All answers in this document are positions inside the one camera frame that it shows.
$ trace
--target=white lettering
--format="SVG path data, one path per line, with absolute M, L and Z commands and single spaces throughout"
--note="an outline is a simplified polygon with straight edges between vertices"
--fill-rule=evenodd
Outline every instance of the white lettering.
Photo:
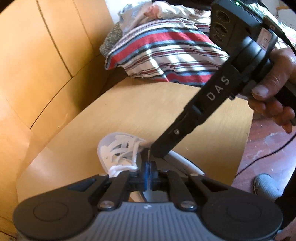
M 224 89 L 221 88 L 220 86 L 215 85 L 215 87 L 216 87 L 216 90 L 217 90 L 218 94 L 220 94 L 220 91 L 221 91 L 221 90 L 224 90 Z
M 225 85 L 229 85 L 229 79 L 225 79 L 225 76 L 222 76 L 221 81 L 222 81 Z
M 207 93 L 207 97 L 213 101 L 215 99 L 215 95 L 212 92 Z

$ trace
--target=white sneaker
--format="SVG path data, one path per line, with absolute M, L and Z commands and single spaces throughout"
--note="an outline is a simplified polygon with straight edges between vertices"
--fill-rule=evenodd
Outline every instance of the white sneaker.
M 97 153 L 101 164 L 110 177 L 117 177 L 126 170 L 135 170 L 141 166 L 141 155 L 145 140 L 126 133 L 114 132 L 105 136 L 98 145 Z M 205 173 L 195 164 L 174 151 L 170 151 L 164 158 L 151 157 L 158 169 L 168 169 L 177 172 L 181 177 L 190 173 L 204 175 Z M 162 191 L 145 191 L 131 193 L 135 202 L 167 202 L 168 198 Z

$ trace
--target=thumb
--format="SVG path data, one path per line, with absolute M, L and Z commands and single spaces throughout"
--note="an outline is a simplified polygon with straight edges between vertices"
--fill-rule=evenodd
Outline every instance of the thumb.
M 252 95 L 256 100 L 266 101 L 275 96 L 288 81 L 293 72 L 293 61 L 289 55 L 278 54 L 274 51 L 270 58 L 274 61 L 273 68 L 265 78 L 252 89 Z

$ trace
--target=black trouser leg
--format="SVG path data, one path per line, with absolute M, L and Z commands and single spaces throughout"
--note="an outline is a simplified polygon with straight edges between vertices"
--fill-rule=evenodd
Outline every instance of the black trouser leg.
M 275 200 L 275 203 L 281 208 L 284 220 L 281 228 L 288 226 L 296 217 L 296 171 L 294 170 L 291 179 L 285 187 L 281 197 Z

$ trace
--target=camera lens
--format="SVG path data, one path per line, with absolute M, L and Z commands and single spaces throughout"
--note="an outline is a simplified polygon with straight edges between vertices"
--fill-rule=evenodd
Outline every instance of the camera lens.
M 227 29 L 222 24 L 215 23 L 215 30 L 223 36 L 227 34 Z
M 223 43 L 223 40 L 216 34 L 213 35 L 213 39 L 215 40 L 215 42 L 218 43 Z
M 229 17 L 222 11 L 217 11 L 217 17 L 224 23 L 229 23 Z

